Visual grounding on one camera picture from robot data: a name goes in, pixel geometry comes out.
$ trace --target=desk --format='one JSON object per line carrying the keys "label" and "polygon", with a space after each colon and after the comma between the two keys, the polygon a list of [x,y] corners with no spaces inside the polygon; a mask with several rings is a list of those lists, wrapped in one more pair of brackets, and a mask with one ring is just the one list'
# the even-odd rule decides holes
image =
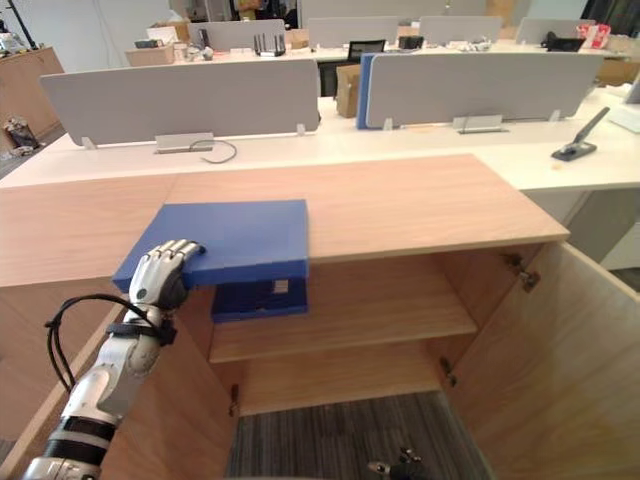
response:
{"label": "desk", "polygon": [[[394,46],[387,46],[386,51],[399,51]],[[539,53],[544,51],[540,46],[536,45],[516,45],[513,40],[498,40],[491,47],[491,51],[494,53]],[[451,53],[451,54],[464,54],[469,55],[468,52],[460,52],[457,49],[447,48],[443,46],[437,47],[423,47],[422,49],[407,52],[407,55],[428,55],[438,53]],[[581,54],[584,55],[601,55],[609,59],[624,59],[627,56],[622,53],[609,52],[608,50],[598,49],[582,49]],[[213,62],[217,63],[235,63],[235,62],[272,62],[272,61],[287,61],[294,59],[312,59],[318,62],[318,70],[321,79],[321,96],[334,97],[337,90],[337,78],[335,74],[336,67],[345,64],[348,56],[348,47],[343,48],[319,48],[312,49],[305,47],[296,50],[287,50],[287,53],[281,57],[258,57],[253,50],[236,49],[233,52],[216,52],[213,58]],[[202,62],[202,58],[194,60],[194,62]],[[182,65],[185,62],[182,59],[176,60],[174,64]]]}
{"label": "desk", "polygon": [[[573,118],[560,122],[505,124],[507,132],[460,135],[450,125],[426,125],[391,132],[361,131],[336,112],[330,98],[318,100],[322,122],[316,133],[299,136],[236,137],[238,156],[212,166],[200,153],[156,155],[155,143],[86,150],[63,136],[21,168],[0,180],[0,189],[90,179],[184,172],[331,165],[471,152],[514,188],[527,192],[617,189],[640,185],[640,136],[603,121],[589,136],[598,150],[573,163],[550,153],[571,141],[602,107],[622,98],[596,89]],[[206,153],[216,158],[216,151]]]}
{"label": "desk", "polygon": [[[396,50],[395,47],[387,46],[387,51]],[[513,40],[510,39],[501,39],[498,40],[491,47],[491,51],[495,53],[535,53],[544,51],[544,49],[537,45],[517,45]],[[341,62],[347,59],[349,49],[348,47],[343,48],[319,48],[314,51],[311,51],[310,47],[299,48],[295,50],[287,50],[287,53],[281,57],[258,57],[252,49],[236,49],[233,52],[217,52],[214,55],[214,62],[227,63],[227,62],[272,62],[272,61],[286,61],[292,59],[313,59],[318,63],[323,62]],[[447,47],[423,47],[419,50],[412,51],[411,53],[407,53],[407,55],[424,55],[424,54],[434,54],[434,53],[456,53],[456,54],[469,54],[468,52],[460,52],[453,48]],[[628,55],[620,52],[610,52],[609,50],[604,49],[581,49],[578,53],[583,55],[602,55],[605,58],[627,58]],[[201,58],[195,60],[196,62],[202,62]],[[175,64],[184,64],[189,63],[184,60],[176,60]]]}

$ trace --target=robot finger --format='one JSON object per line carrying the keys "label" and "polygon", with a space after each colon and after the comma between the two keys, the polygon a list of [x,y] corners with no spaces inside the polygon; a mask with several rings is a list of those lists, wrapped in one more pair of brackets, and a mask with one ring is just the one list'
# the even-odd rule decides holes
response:
{"label": "robot finger", "polygon": [[176,252],[176,255],[181,254],[184,257],[184,261],[186,262],[193,255],[197,253],[199,254],[204,253],[205,251],[206,249],[202,245],[200,245],[198,242],[189,241],[186,245],[181,247],[180,250]]}
{"label": "robot finger", "polygon": [[149,257],[159,257],[162,255],[163,252],[170,250],[174,242],[175,240],[169,240],[167,242],[164,242],[162,245],[158,245],[152,248],[151,250],[149,250],[147,255],[149,255]]}

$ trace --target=wooden shelf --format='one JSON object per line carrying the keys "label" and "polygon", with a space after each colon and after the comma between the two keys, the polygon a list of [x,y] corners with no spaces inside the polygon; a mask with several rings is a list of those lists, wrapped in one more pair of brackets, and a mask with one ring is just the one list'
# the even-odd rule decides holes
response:
{"label": "wooden shelf", "polygon": [[439,390],[424,342],[285,355],[213,366],[240,386],[240,415]]}
{"label": "wooden shelf", "polygon": [[215,324],[212,363],[472,333],[429,256],[319,264],[310,313]]}

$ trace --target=blue box lid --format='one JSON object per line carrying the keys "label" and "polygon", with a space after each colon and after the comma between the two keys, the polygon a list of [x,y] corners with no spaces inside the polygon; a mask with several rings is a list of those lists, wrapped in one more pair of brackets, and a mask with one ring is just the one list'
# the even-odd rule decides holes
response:
{"label": "blue box lid", "polygon": [[113,283],[128,292],[140,258],[156,245],[181,238],[207,249],[185,267],[187,288],[308,276],[305,200],[185,203],[167,204],[158,211]]}

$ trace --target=wooden countertop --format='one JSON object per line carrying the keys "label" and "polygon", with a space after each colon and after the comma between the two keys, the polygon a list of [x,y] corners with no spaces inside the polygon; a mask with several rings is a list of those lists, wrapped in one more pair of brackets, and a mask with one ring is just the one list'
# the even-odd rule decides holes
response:
{"label": "wooden countertop", "polygon": [[304,198],[313,262],[563,239],[471,155],[0,190],[0,287],[110,277],[163,203]]}

